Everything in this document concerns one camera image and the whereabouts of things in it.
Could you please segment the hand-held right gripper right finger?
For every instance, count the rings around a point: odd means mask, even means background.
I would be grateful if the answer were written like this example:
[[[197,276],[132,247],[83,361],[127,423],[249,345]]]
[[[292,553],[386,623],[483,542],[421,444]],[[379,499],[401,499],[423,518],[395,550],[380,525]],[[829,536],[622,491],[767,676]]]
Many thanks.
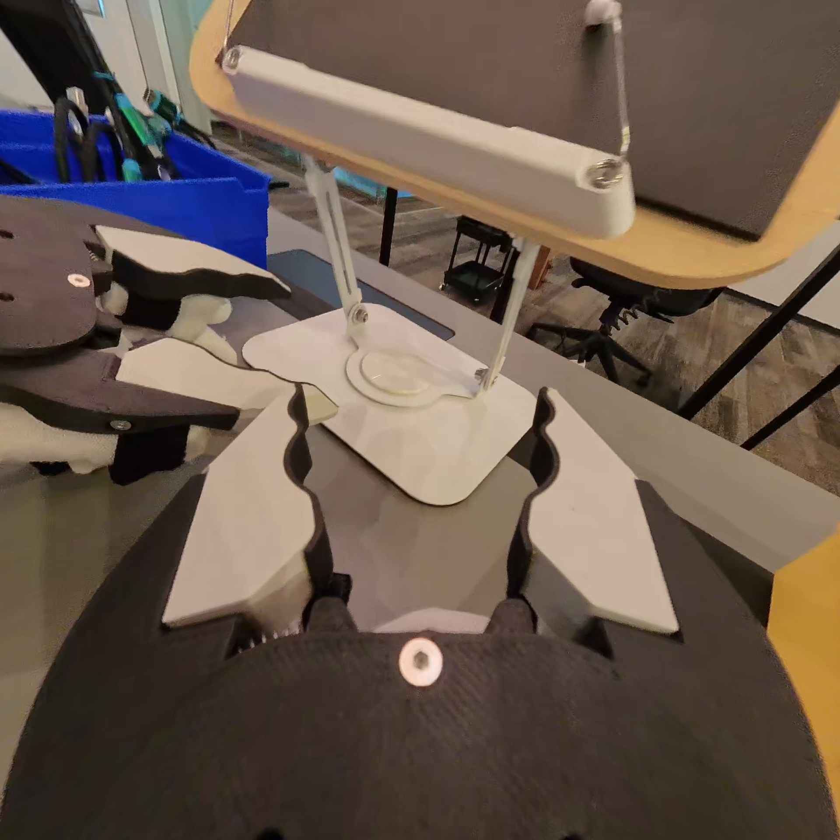
[[[539,393],[534,490],[507,556],[507,596],[573,636],[606,620],[662,636],[679,623],[634,472],[553,388]]]

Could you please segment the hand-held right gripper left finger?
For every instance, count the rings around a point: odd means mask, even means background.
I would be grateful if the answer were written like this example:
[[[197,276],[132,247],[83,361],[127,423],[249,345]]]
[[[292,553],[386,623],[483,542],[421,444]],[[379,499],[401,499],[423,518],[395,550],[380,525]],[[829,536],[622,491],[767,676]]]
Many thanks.
[[[239,614],[262,631],[286,631],[328,586],[329,538],[305,487],[308,426],[302,386],[284,384],[207,468],[165,625]]]

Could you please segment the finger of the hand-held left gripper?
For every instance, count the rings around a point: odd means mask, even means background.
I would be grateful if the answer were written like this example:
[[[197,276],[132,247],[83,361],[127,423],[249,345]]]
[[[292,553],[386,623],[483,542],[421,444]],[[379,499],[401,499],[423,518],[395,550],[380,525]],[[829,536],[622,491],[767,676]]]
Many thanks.
[[[204,348],[173,338],[128,351],[115,379],[235,407],[240,424],[251,423],[291,389],[291,383],[270,372],[230,364]]]
[[[190,296],[286,300],[288,284],[244,259],[196,241],[122,227],[95,227],[107,268],[95,276],[95,295],[121,287],[151,301]]]

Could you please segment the yellow plastic bin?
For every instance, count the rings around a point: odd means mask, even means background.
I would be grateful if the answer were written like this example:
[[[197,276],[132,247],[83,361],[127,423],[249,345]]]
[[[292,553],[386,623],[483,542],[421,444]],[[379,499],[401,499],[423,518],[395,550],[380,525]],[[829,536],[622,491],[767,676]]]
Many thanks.
[[[773,578],[770,640],[811,724],[839,803],[839,531]]]

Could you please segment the wooden book stand white base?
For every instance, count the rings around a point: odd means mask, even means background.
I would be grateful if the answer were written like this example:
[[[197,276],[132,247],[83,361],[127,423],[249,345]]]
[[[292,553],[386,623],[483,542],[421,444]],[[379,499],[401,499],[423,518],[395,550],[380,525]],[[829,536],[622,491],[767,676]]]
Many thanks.
[[[838,2],[211,2],[218,117],[636,286],[711,290],[838,217]]]

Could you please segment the person's left hand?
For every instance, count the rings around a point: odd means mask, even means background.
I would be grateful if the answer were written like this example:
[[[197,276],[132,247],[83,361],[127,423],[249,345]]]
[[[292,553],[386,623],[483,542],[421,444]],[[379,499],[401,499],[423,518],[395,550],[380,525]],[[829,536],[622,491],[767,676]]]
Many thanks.
[[[234,429],[239,410],[207,389],[161,390],[118,377],[133,342],[146,339],[164,350],[202,348],[204,361],[217,359],[210,363],[215,375],[224,364],[237,366],[236,351],[213,330],[230,317],[230,300],[189,295],[172,304],[176,315],[114,284],[97,302],[95,329],[82,344],[3,360],[2,465],[32,465],[43,475],[107,468],[114,483],[128,485],[196,459],[211,432]]]

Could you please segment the blue plastic bin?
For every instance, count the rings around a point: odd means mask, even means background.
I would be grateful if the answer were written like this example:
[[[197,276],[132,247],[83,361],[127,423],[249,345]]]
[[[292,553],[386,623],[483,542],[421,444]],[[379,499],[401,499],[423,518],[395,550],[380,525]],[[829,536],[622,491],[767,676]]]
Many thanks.
[[[35,180],[17,184],[2,174],[2,194],[96,207],[132,217],[266,267],[270,177],[219,151],[173,134],[165,146],[180,179],[115,181],[108,139],[98,142],[108,180],[81,181],[70,152],[70,183],[56,168],[53,117],[45,112],[1,111],[2,161]]]

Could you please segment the black office chair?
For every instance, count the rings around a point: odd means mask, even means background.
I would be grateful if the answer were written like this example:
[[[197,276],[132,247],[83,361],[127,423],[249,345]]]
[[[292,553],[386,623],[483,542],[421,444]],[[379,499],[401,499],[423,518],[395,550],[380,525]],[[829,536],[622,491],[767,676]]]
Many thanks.
[[[597,359],[606,378],[620,384],[616,362],[620,361],[639,373],[637,384],[646,387],[653,372],[613,337],[613,333],[641,315],[661,322],[672,323],[710,306],[723,292],[713,289],[671,289],[653,287],[630,280],[607,269],[572,258],[570,267],[576,273],[573,288],[590,288],[602,294],[607,306],[600,316],[597,329],[578,329],[551,322],[535,322],[525,333],[527,339],[536,341],[541,333],[559,338],[553,352],[561,357],[586,365]]]

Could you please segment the wooden edge desk black legs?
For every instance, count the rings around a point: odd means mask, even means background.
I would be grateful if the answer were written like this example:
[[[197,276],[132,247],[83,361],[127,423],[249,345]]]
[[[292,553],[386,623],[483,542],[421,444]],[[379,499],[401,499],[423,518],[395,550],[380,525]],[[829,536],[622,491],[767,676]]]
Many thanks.
[[[686,420],[694,418],[709,404],[737,374],[743,371],[772,340],[778,337],[784,327],[799,314],[803,307],[834,279],[839,271],[839,247],[835,246],[822,262],[782,301],[780,306],[753,330],[748,337],[727,357],[726,360],[692,393],[677,410],[677,415]],[[804,410],[825,397],[839,386],[839,368],[835,367],[810,391],[785,408],[778,416],[751,435],[741,448],[753,450],[783,426],[794,420]]]

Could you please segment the black utility cart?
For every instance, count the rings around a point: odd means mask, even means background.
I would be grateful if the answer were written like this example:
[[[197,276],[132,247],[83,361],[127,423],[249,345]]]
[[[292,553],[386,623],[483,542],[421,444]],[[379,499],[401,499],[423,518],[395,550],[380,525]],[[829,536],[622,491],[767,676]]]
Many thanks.
[[[466,237],[477,245],[476,255],[456,263],[460,240]],[[440,291],[452,290],[464,300],[482,305],[501,287],[511,257],[512,238],[504,230],[489,226],[472,217],[459,216],[456,237],[448,267],[444,272]],[[499,268],[487,264],[490,252],[496,249],[502,255]]]

